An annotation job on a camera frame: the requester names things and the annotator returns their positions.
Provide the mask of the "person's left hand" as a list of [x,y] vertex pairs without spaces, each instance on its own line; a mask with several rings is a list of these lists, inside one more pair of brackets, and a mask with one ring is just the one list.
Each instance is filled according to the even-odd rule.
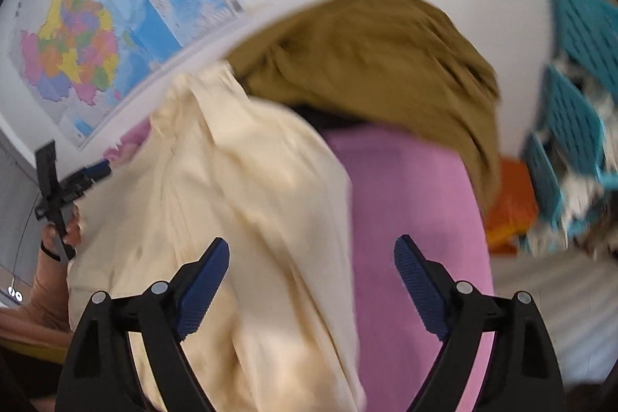
[[56,260],[60,256],[56,242],[56,227],[46,224],[42,230],[41,246],[38,255],[31,301],[27,310],[32,319],[56,331],[70,331],[68,315],[68,264]]

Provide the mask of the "left forearm pink sleeve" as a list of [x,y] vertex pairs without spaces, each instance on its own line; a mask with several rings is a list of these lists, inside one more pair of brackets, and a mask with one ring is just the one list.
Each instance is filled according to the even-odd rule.
[[66,316],[56,316],[36,307],[2,307],[0,322],[1,339],[10,342],[65,349],[72,338]]

